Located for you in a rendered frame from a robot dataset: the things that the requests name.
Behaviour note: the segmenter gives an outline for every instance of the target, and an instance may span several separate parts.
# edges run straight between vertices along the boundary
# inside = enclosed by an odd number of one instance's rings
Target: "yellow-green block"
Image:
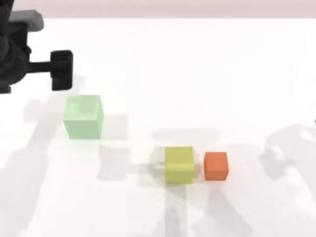
[[[103,108],[99,95],[69,95],[64,125],[70,139],[101,139]]]
[[[194,181],[193,147],[165,148],[165,180],[167,184],[191,184]]]

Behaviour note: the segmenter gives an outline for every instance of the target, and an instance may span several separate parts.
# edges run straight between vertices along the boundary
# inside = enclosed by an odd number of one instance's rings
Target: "green cube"
[[[69,95],[64,125],[70,139],[101,139],[103,109],[99,95]]]
[[[193,147],[165,148],[165,178],[167,184],[193,183]]]

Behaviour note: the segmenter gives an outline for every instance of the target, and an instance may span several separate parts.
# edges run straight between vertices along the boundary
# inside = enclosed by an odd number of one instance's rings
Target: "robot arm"
[[[28,73],[50,73],[52,90],[69,90],[73,81],[73,54],[69,50],[51,52],[49,62],[30,62],[28,32],[44,28],[35,10],[12,12],[14,0],[0,0],[0,94],[11,92]]]

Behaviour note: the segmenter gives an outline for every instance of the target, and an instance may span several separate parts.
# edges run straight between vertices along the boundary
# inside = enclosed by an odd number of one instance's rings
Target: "cube top face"
[[[193,147],[166,147],[165,168],[174,171],[193,171]]]
[[[207,152],[204,158],[206,171],[228,171],[228,160],[226,152]]]
[[[102,104],[99,95],[69,95],[64,121],[97,120],[100,109]]]

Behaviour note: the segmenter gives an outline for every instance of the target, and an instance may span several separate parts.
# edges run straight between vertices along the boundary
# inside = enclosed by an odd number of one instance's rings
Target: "cube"
[[[165,148],[165,179],[167,184],[193,183],[193,147]]]
[[[229,172],[226,152],[207,152],[204,157],[204,174],[207,181],[225,181]]]
[[[99,95],[69,95],[64,125],[70,139],[101,139],[103,109]]]

